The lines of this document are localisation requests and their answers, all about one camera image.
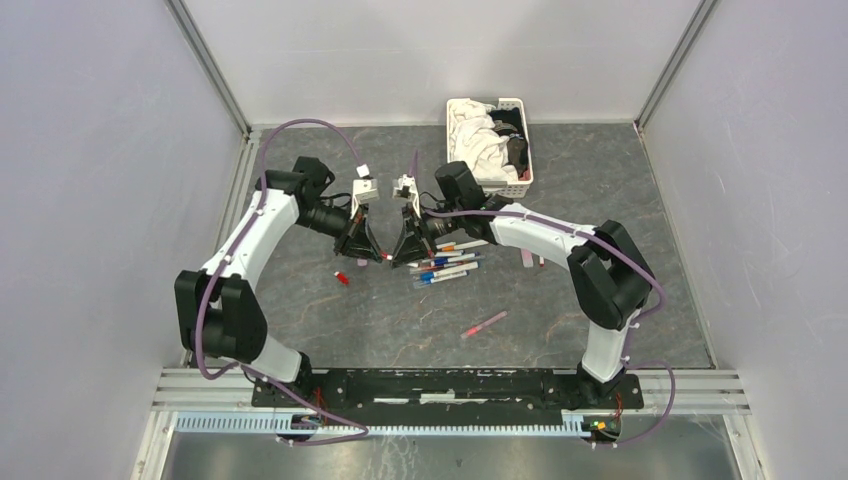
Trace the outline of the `orange capped white marker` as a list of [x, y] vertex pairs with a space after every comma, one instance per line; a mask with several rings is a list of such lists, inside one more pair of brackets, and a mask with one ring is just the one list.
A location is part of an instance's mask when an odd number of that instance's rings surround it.
[[453, 252], [488, 245], [485, 240], [473, 240], [464, 243], [450, 243], [438, 246], [439, 252]]

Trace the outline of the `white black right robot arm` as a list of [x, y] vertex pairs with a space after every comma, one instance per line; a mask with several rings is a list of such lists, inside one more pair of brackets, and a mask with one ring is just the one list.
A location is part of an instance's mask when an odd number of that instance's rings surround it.
[[438, 240], [457, 230], [561, 266], [589, 321], [586, 350], [577, 366], [578, 396], [591, 408], [606, 406], [624, 377], [628, 330], [650, 294], [660, 289], [628, 231], [612, 220], [600, 226], [566, 222], [487, 193], [462, 162], [440, 166], [436, 180], [442, 200], [434, 209], [421, 206], [414, 177], [395, 181], [393, 195], [405, 204], [392, 266], [435, 259]]

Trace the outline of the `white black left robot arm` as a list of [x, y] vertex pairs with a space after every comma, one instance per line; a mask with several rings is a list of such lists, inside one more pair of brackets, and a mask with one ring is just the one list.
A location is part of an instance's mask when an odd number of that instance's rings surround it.
[[243, 367], [290, 407], [314, 394], [307, 354], [274, 339], [254, 291], [284, 234], [300, 226], [334, 242], [335, 254], [382, 261], [368, 220], [368, 203], [378, 199], [367, 165], [356, 169], [350, 200], [333, 204], [326, 189], [334, 173], [314, 157], [299, 157], [292, 170], [266, 170], [236, 230], [198, 270], [181, 271], [174, 284], [180, 338], [207, 379]]

